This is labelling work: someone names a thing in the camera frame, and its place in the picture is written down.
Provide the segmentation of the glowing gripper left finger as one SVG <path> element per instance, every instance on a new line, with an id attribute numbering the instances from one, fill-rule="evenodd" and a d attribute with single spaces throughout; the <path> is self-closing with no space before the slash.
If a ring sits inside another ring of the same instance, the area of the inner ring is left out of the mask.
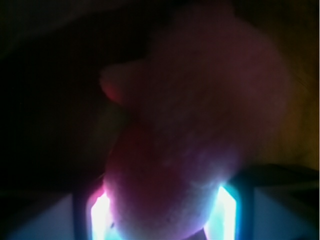
<path id="1" fill-rule="evenodd" d="M 7 191 L 9 240 L 113 240 L 102 186 Z"/>

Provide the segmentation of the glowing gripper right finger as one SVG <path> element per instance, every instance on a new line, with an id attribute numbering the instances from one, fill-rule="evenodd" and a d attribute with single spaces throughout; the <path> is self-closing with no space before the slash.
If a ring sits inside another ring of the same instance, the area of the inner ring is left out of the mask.
<path id="1" fill-rule="evenodd" d="M 300 165 L 249 167 L 219 188 L 207 240 L 318 240 L 320 173 Z"/>

